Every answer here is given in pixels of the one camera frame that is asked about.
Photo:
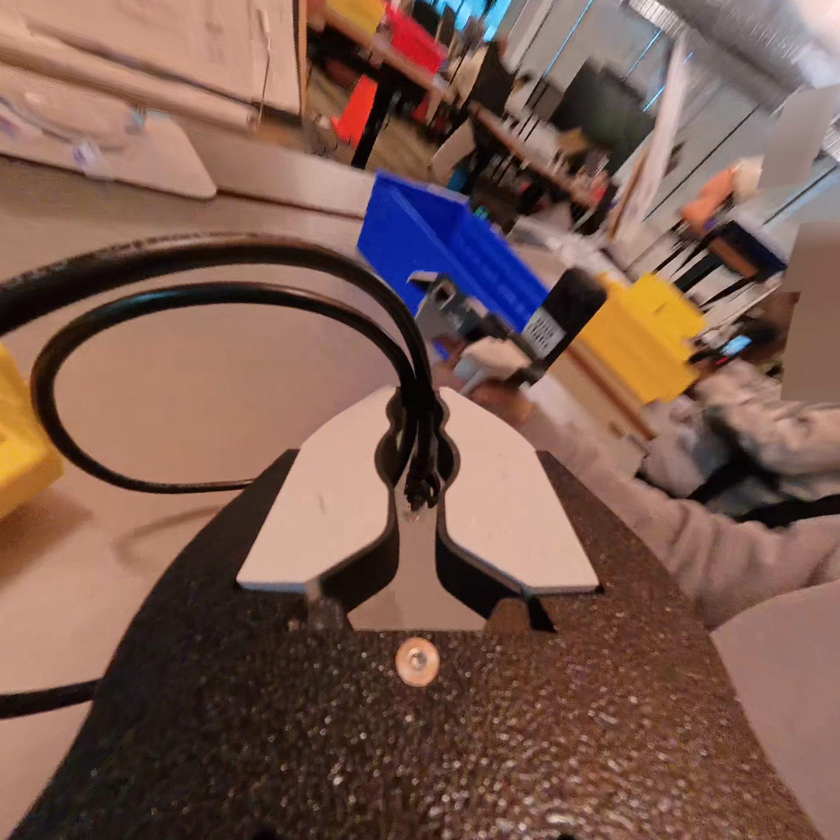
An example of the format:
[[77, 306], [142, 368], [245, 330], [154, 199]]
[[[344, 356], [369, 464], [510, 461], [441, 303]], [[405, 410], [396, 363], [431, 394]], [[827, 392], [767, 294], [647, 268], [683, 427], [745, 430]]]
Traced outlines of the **grey desk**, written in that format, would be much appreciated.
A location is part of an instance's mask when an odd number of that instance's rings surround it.
[[266, 307], [109, 330], [57, 380], [61, 417], [112, 469], [259, 480], [153, 496], [69, 465], [2, 520], [2, 691], [100, 678], [97, 700], [2, 722], [2, 836], [630, 837], [583, 769], [593, 722], [561, 702], [561, 638], [435, 633], [426, 689], [400, 640], [311, 632], [296, 597], [235, 578], [283, 453], [395, 375], [339, 324]]

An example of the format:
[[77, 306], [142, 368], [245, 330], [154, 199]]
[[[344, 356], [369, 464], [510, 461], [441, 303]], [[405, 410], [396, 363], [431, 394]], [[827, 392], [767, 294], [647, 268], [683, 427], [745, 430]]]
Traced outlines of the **red plastic bin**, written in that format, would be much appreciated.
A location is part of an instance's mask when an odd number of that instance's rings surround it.
[[430, 35], [416, 20], [396, 7], [386, 8], [385, 26], [396, 52], [431, 75], [438, 73], [446, 60], [447, 47]]

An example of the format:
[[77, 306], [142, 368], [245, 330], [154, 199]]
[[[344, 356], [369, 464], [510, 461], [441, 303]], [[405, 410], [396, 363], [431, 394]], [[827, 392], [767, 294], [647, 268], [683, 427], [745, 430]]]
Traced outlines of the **person's right forearm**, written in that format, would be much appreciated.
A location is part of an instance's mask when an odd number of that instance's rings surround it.
[[713, 630], [761, 604], [839, 606], [838, 517], [785, 530], [737, 523], [616, 468], [596, 437], [533, 405], [523, 436], [543, 448], [652, 551]]

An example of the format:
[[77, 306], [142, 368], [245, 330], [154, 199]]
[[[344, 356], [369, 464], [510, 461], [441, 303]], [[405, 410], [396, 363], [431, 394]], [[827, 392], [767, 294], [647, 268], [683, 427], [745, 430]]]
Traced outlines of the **yellow plastic bin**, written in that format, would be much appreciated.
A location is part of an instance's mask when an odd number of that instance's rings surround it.
[[606, 300], [579, 340], [642, 404], [674, 401], [696, 379], [688, 360], [705, 315], [658, 274], [631, 286], [599, 279]]
[[1, 349], [1, 517], [51, 487], [64, 472], [61, 456], [36, 417], [28, 384]]

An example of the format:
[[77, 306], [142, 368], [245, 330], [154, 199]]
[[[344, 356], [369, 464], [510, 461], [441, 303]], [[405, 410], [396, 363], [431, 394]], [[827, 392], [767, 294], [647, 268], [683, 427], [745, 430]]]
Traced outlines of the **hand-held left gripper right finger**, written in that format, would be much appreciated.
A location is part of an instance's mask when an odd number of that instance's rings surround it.
[[444, 536], [518, 594], [584, 594], [600, 582], [535, 448], [496, 415], [443, 387], [441, 433], [455, 456]]

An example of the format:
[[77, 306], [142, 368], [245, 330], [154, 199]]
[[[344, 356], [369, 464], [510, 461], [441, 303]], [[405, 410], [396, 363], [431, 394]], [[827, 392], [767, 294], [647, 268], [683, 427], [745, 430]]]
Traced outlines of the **person's right hand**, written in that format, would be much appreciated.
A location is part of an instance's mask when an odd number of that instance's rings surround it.
[[534, 410], [534, 404], [519, 387], [497, 380], [479, 382], [469, 391], [468, 399], [518, 431]]

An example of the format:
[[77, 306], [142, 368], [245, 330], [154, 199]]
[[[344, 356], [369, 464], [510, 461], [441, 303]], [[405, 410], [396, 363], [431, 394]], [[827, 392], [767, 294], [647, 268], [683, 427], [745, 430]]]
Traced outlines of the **person's left forearm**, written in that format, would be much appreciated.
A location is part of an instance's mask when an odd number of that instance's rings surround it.
[[839, 582], [763, 602], [711, 633], [777, 774], [839, 838]]

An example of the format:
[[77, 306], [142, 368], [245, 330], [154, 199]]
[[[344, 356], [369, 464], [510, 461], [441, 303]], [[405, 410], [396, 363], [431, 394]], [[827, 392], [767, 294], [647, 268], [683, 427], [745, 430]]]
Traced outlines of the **blue plastic bin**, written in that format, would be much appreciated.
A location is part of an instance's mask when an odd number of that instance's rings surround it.
[[374, 179], [357, 248], [413, 315], [426, 295], [411, 282], [417, 272], [446, 275], [519, 333], [548, 295], [464, 196], [387, 172]]

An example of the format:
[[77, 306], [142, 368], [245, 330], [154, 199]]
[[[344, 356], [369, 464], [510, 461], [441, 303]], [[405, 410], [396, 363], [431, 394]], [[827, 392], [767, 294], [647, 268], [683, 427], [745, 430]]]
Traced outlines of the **orange chair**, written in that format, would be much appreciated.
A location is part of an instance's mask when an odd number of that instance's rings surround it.
[[338, 140], [354, 150], [358, 147], [371, 115], [378, 84], [366, 75], [356, 83], [339, 117], [331, 118], [332, 130]]

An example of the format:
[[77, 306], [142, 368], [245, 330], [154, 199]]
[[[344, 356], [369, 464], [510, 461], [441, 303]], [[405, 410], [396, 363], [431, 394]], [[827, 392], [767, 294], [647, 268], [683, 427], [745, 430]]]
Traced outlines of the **person's upper body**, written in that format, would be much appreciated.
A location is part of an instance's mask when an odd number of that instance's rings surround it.
[[650, 444], [638, 477], [773, 529], [838, 513], [838, 404], [785, 401], [780, 382], [742, 360], [699, 379], [689, 401]]

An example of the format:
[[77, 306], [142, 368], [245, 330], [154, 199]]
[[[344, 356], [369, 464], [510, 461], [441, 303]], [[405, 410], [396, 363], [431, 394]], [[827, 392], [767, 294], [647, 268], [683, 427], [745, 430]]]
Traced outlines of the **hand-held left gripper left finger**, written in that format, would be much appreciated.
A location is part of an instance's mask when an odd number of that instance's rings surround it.
[[325, 593], [328, 578], [385, 535], [393, 491], [375, 457], [391, 430], [385, 385], [300, 447], [236, 582], [246, 590]]

